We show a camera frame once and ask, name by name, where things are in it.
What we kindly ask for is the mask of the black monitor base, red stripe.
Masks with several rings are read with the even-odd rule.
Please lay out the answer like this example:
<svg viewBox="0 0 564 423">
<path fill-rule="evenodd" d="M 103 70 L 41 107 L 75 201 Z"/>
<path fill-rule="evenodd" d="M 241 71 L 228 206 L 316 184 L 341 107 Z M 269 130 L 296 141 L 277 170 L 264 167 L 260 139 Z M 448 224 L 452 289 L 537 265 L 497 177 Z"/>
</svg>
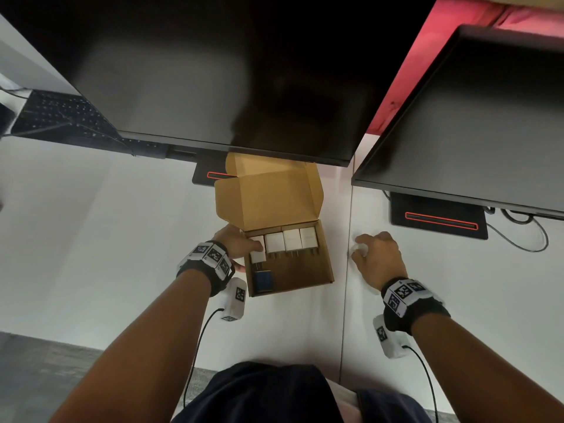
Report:
<svg viewBox="0 0 564 423">
<path fill-rule="evenodd" d="M 214 187 L 217 180 L 236 177 L 229 175 L 226 171 L 227 156 L 227 152 L 202 149 L 196 156 L 192 183 Z"/>
<path fill-rule="evenodd" d="M 390 192 L 389 207 L 393 226 L 477 240 L 489 238 L 482 206 Z"/>
</svg>

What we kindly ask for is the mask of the black right wristband with markers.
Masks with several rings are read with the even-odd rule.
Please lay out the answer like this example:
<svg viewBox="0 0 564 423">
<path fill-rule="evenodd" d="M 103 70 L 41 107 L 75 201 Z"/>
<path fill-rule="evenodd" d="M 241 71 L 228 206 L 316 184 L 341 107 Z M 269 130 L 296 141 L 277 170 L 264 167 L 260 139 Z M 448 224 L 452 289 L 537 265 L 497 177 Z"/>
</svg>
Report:
<svg viewBox="0 0 564 423">
<path fill-rule="evenodd" d="M 418 280 L 394 277 L 381 289 L 384 325 L 391 332 L 412 335 L 412 326 L 426 314 L 451 317 L 443 301 Z"/>
</svg>

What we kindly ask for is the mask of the person's left hand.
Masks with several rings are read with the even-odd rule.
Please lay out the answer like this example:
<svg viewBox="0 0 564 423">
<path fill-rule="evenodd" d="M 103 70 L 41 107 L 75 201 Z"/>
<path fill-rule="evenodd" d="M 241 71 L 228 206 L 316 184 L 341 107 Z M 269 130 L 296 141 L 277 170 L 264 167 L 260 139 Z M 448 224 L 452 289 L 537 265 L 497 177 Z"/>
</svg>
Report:
<svg viewBox="0 0 564 423">
<path fill-rule="evenodd" d="M 249 255 L 251 251 L 262 249 L 259 242 L 250 240 L 238 227 L 232 224 L 227 224 L 216 232 L 213 240 L 224 245 L 232 263 L 233 260 Z"/>
</svg>

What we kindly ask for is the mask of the open brown cardboard box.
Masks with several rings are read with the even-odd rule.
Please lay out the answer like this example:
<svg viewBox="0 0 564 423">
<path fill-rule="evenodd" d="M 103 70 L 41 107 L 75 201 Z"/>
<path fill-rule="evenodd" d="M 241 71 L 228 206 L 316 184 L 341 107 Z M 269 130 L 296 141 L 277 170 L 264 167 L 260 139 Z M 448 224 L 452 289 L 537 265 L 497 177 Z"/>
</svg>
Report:
<svg viewBox="0 0 564 423">
<path fill-rule="evenodd" d="M 335 282 L 323 225 L 324 192 L 315 163 L 229 153 L 232 177 L 215 182 L 216 213 L 247 237 L 315 227 L 319 247 L 267 254 L 262 264 L 244 257 L 251 297 L 295 291 Z M 274 291 L 256 294 L 253 273 L 271 270 Z"/>
</svg>

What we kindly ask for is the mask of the person's right hand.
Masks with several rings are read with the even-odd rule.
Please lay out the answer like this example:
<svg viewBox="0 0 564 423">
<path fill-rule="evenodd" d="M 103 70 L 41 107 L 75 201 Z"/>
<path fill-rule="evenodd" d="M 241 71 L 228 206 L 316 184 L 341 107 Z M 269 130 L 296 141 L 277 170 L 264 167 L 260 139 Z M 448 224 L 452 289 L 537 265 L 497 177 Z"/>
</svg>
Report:
<svg viewBox="0 0 564 423">
<path fill-rule="evenodd" d="M 360 234 L 355 238 L 356 243 L 368 245 L 368 273 L 360 273 L 369 286 L 382 291 L 392 279 L 408 278 L 408 272 L 403 262 L 397 242 L 387 231 L 376 235 Z"/>
</svg>

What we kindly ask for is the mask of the black wristband with markers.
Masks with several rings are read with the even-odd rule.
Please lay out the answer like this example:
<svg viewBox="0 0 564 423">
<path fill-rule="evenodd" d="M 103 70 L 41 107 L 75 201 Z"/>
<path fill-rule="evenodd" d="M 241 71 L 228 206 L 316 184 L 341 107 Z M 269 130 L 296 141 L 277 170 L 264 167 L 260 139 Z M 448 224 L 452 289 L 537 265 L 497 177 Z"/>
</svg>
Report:
<svg viewBox="0 0 564 423">
<path fill-rule="evenodd" d="M 219 241 L 201 242 L 181 261 L 177 276 L 186 270 L 197 270 L 209 280 L 210 297 L 224 291 L 235 274 L 234 264 L 228 249 Z"/>
<path fill-rule="evenodd" d="M 412 326 L 426 314 L 451 317 L 443 301 L 418 280 L 394 277 L 381 289 L 384 325 L 391 332 L 412 335 Z"/>
</svg>

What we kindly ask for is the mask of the dark navy clothing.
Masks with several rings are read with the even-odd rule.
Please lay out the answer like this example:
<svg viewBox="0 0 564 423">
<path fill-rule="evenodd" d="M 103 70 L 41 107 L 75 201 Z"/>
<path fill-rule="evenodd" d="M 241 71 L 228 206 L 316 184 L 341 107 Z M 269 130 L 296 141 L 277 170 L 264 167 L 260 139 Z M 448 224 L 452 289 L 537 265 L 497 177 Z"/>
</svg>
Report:
<svg viewBox="0 0 564 423">
<path fill-rule="evenodd" d="M 216 373 L 171 423 L 432 423 L 413 398 L 352 391 L 311 364 L 240 362 Z"/>
</svg>

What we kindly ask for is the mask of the red partition panel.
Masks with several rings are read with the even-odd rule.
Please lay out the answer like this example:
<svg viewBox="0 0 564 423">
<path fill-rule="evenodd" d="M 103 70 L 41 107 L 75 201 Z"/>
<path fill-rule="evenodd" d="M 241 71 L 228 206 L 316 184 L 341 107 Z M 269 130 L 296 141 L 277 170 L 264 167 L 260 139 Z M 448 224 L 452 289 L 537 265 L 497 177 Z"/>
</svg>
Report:
<svg viewBox="0 0 564 423">
<path fill-rule="evenodd" d="M 564 39 L 564 0 L 437 0 L 367 133 L 380 135 L 460 25 Z"/>
</svg>

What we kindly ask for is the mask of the black left wristband with markers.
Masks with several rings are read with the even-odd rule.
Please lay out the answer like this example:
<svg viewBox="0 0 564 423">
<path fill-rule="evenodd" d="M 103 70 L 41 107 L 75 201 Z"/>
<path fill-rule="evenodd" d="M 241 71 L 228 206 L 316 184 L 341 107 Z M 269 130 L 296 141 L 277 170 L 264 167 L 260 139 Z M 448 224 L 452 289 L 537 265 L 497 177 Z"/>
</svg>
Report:
<svg viewBox="0 0 564 423">
<path fill-rule="evenodd" d="M 201 242 L 181 261 L 177 276 L 186 270 L 197 270 L 209 280 L 210 297 L 224 291 L 235 274 L 234 264 L 228 249 L 219 241 Z"/>
</svg>

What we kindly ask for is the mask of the person's right forearm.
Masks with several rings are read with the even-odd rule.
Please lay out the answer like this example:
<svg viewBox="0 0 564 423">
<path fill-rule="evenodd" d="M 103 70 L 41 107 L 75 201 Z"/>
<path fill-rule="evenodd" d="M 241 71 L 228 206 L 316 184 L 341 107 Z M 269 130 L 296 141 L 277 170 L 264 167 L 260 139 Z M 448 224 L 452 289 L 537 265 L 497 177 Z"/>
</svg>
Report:
<svg viewBox="0 0 564 423">
<path fill-rule="evenodd" d="M 564 404 L 453 319 L 424 315 L 412 336 L 460 423 L 564 423 Z"/>
</svg>

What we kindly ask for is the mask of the person's left forearm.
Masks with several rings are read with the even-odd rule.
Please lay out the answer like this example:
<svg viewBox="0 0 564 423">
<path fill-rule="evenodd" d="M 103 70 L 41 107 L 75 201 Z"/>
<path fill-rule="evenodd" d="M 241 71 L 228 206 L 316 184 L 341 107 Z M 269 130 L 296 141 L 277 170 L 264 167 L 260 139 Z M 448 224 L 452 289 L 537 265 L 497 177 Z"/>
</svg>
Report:
<svg viewBox="0 0 564 423">
<path fill-rule="evenodd" d="M 49 423 L 168 423 L 194 362 L 210 297 L 179 275 L 102 353 Z"/>
</svg>

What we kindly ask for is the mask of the black keyboard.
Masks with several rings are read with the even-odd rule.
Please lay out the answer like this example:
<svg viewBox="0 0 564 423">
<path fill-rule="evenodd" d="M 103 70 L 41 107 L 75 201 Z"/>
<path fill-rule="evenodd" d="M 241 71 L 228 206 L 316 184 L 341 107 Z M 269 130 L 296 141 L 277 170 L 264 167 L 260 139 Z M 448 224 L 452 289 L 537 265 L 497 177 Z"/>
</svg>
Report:
<svg viewBox="0 0 564 423">
<path fill-rule="evenodd" d="M 9 134 L 158 159 L 168 151 L 166 144 L 122 137 L 86 98 L 50 91 L 31 91 Z"/>
</svg>

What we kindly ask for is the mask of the large black monitor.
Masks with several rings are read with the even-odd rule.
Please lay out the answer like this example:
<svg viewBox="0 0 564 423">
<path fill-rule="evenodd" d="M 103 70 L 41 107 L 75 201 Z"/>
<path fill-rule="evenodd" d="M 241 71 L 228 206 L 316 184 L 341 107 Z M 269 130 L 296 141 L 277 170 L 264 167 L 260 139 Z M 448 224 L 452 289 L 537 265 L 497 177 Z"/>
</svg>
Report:
<svg viewBox="0 0 564 423">
<path fill-rule="evenodd" d="M 0 0 L 0 71 L 122 137 L 346 166 L 437 0 Z"/>
</svg>

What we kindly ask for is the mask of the smaller black monitor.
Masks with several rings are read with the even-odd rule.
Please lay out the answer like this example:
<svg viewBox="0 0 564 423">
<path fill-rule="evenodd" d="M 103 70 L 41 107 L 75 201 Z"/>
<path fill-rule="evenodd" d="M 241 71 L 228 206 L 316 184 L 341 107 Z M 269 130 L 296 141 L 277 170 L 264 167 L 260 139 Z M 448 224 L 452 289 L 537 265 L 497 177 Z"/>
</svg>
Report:
<svg viewBox="0 0 564 423">
<path fill-rule="evenodd" d="M 352 184 L 564 220 L 564 38 L 459 26 Z"/>
</svg>

